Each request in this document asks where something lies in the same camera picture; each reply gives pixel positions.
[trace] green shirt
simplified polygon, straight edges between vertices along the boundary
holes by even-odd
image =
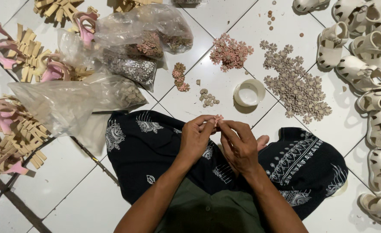
[[[173,196],[156,233],[263,233],[253,197],[245,192],[214,195],[185,178]]]

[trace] plastic bag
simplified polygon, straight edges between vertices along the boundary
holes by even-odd
[[[79,81],[12,82],[8,87],[54,137],[77,136],[96,100],[91,87]]]
[[[85,78],[97,101],[94,111],[124,110],[137,104],[148,104],[136,84],[125,77],[94,73]]]
[[[95,29],[94,40],[98,45],[123,54],[137,55],[139,51],[141,55],[160,60],[160,56],[154,57],[158,54],[155,44],[158,38],[163,49],[171,54],[184,53],[193,46],[188,23],[175,7],[165,4],[143,5],[126,13],[110,14],[98,20]]]
[[[156,76],[157,60],[146,56],[125,55],[105,49],[100,59],[111,73],[127,77],[141,83],[153,92],[154,77]]]
[[[76,68],[92,66],[93,50],[84,48],[81,37],[73,32],[58,29],[60,59]]]

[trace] hand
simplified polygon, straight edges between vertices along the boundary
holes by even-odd
[[[201,115],[183,126],[178,161],[194,165],[206,150],[209,136],[216,132],[213,115]]]
[[[255,177],[261,169],[258,163],[259,145],[249,125],[223,120],[219,120],[218,125],[221,128],[221,143],[228,162],[245,178]]]

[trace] white tile floor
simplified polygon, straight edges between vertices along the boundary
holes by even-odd
[[[270,141],[278,140],[281,127],[301,127],[311,131],[322,140],[332,144],[343,156],[350,169],[349,186],[346,193],[325,200],[307,219],[304,220],[309,232],[381,232],[381,225],[374,224],[358,206],[357,197],[370,192],[367,154],[365,142],[367,114],[357,110],[357,95],[348,83],[339,79],[333,70],[321,70],[316,64],[317,35],[325,27],[335,23],[330,6],[311,14],[296,14],[291,8],[291,0],[279,0],[276,5],[271,1],[255,0],[207,0],[197,8],[180,8],[188,21],[193,35],[194,46],[185,54],[166,55],[168,69],[157,70],[154,91],[142,89],[149,104],[138,106],[132,111],[152,109],[188,121],[200,114],[222,114],[226,119],[243,121],[250,124],[255,136],[270,136]],[[98,9],[101,17],[112,12],[107,1],[85,0],[79,10],[88,6]],[[37,40],[45,48],[57,48],[57,28],[61,25],[45,23],[32,11],[33,1],[3,0],[0,4],[0,22],[9,34],[16,35],[16,23],[30,27],[38,35]],[[267,12],[273,11],[276,20],[269,30]],[[227,73],[220,71],[209,60],[209,50],[214,37],[228,32],[232,38],[245,41],[255,48],[253,55],[245,62],[245,69],[233,69]],[[302,117],[288,119],[286,109],[275,95],[266,92],[265,99],[257,106],[248,109],[234,104],[234,87],[246,79],[277,75],[274,70],[262,67],[265,50],[260,49],[260,41],[277,43],[282,49],[286,44],[294,47],[291,57],[303,56],[303,67],[323,79],[326,102],[333,108],[333,114],[321,122],[302,124]],[[344,48],[343,54],[349,51]],[[171,72],[176,62],[186,67],[185,82],[190,91],[181,93],[173,86]],[[20,77],[20,71],[12,72]],[[201,86],[195,81],[201,80]],[[6,84],[13,82],[12,77],[0,66],[0,94],[11,93]],[[221,101],[214,107],[203,108],[199,90],[207,88]],[[78,140],[103,165],[115,175],[106,157],[105,126],[109,115],[93,115]],[[211,137],[219,143],[219,135]],[[36,172],[35,177],[20,177],[14,184],[14,193],[40,218],[52,232],[112,232],[115,225],[130,205],[121,197],[119,187],[101,168],[87,156],[70,138],[59,138],[42,149],[48,157],[45,164]],[[2,175],[4,182],[10,178]],[[24,218],[5,196],[0,200],[0,232],[37,233],[38,231]]]

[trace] glue container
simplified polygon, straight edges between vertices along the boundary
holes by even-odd
[[[248,79],[238,84],[234,90],[236,103],[243,107],[251,107],[259,104],[266,95],[264,85],[256,79]]]

